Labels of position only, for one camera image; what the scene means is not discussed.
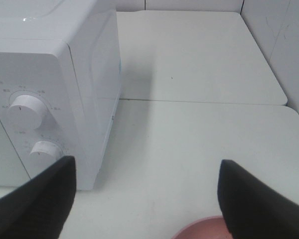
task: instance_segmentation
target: pink bowl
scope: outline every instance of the pink bowl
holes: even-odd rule
[[[224,218],[210,217],[200,219],[183,228],[172,239],[233,239]]]

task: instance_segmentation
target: white microwave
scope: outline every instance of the white microwave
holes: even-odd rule
[[[73,155],[77,188],[93,188],[121,91],[115,5],[0,0],[0,123],[17,155],[0,157],[0,185]]]

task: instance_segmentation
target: white countertop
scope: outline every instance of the white countertop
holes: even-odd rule
[[[299,116],[287,107],[120,101],[95,189],[62,239],[168,239],[221,215],[221,159],[299,204]]]
[[[285,105],[235,12],[118,12],[121,99]]]

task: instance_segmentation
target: control panel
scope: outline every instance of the control panel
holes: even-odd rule
[[[0,53],[0,120],[31,178],[63,155],[85,157],[69,99],[80,103],[71,57],[66,44],[52,44],[58,58]]]

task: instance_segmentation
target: timer knob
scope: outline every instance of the timer knob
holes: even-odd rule
[[[59,146],[49,141],[35,143],[30,153],[31,166],[28,167],[30,177],[36,176],[44,169],[55,163],[63,153]]]
[[[7,110],[9,121],[25,129],[39,128],[47,114],[46,105],[37,97],[29,95],[15,98]]]

